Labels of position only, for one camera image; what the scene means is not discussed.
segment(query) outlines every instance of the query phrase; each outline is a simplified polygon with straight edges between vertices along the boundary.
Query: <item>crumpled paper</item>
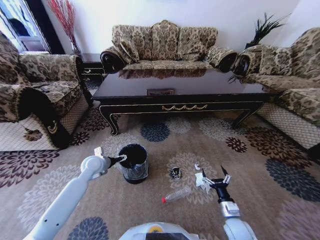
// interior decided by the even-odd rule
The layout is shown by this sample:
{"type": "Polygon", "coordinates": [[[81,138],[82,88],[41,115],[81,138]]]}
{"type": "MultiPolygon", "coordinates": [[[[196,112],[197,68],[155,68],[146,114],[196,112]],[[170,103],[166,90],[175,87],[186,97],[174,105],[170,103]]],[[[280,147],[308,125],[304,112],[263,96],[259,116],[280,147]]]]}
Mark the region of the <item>crumpled paper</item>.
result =
{"type": "Polygon", "coordinates": [[[203,175],[202,172],[195,173],[195,185],[197,187],[201,187],[203,190],[205,189],[206,193],[209,194],[209,191],[211,189],[210,185],[208,183],[205,183],[203,181],[203,175]]]}

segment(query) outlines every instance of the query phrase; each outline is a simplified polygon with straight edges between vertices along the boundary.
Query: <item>dark wooden coffee table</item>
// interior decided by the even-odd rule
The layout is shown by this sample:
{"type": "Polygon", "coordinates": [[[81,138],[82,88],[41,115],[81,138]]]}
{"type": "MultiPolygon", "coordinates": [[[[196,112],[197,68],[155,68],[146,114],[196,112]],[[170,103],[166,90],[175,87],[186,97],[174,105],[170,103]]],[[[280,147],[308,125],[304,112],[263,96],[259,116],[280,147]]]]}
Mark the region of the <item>dark wooden coffee table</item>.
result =
{"type": "Polygon", "coordinates": [[[118,114],[243,110],[232,123],[237,128],[280,93],[232,76],[214,69],[121,70],[109,74],[92,99],[100,101],[113,136],[119,133],[118,114]]]}

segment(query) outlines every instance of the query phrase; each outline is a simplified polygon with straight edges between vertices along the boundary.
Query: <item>plastic bottle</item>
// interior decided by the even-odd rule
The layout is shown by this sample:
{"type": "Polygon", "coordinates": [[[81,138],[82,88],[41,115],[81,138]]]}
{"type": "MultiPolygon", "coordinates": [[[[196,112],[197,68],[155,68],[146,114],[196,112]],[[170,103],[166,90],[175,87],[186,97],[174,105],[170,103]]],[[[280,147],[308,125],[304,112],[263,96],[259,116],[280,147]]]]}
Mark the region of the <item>plastic bottle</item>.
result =
{"type": "Polygon", "coordinates": [[[185,186],[181,189],[178,189],[174,192],[169,193],[166,197],[163,197],[162,202],[163,203],[173,202],[175,200],[182,199],[191,193],[192,193],[191,188],[189,186],[185,186]]]}

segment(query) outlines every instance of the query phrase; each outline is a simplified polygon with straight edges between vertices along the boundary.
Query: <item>floral upholstered sofa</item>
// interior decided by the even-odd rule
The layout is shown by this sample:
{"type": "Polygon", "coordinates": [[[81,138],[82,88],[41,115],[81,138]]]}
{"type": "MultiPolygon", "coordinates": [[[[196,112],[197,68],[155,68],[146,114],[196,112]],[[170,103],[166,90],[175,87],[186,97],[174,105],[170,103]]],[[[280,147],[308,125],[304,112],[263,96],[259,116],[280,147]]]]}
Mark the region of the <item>floral upholstered sofa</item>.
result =
{"type": "Polygon", "coordinates": [[[91,94],[75,55],[19,54],[0,32],[0,151],[66,148],[91,94]]]}
{"type": "Polygon", "coordinates": [[[178,27],[167,20],[153,26],[115,25],[113,46],[101,53],[101,62],[106,73],[209,68],[228,72],[237,53],[214,46],[217,35],[214,27],[178,27]]]}
{"type": "Polygon", "coordinates": [[[258,114],[320,156],[320,27],[291,47],[256,45],[238,56],[234,73],[283,92],[258,114]]]}

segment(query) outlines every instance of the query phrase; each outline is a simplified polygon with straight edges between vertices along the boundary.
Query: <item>black trash can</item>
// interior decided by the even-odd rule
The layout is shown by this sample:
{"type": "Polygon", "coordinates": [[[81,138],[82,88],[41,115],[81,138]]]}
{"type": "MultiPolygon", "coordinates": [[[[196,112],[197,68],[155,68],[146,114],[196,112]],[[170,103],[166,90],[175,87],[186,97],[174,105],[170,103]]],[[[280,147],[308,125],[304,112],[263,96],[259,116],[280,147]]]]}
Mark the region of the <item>black trash can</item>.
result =
{"type": "Polygon", "coordinates": [[[142,183],[148,177],[148,153],[137,143],[126,145],[119,151],[120,155],[126,155],[126,160],[120,162],[120,169],[124,179],[130,184],[142,183]]]}

